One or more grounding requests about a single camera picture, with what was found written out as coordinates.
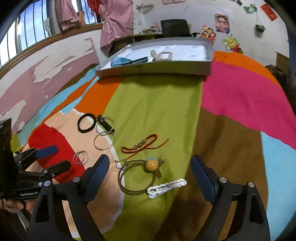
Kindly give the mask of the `person's left hand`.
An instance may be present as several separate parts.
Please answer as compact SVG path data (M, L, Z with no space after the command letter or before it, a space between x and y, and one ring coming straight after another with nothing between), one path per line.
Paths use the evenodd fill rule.
M29 199L24 202L24 204L17 200L3 200L1 201L1 209L5 209L10 213L16 213L17 210L26 209L30 214L33 213L34 207L36 205L36 199Z

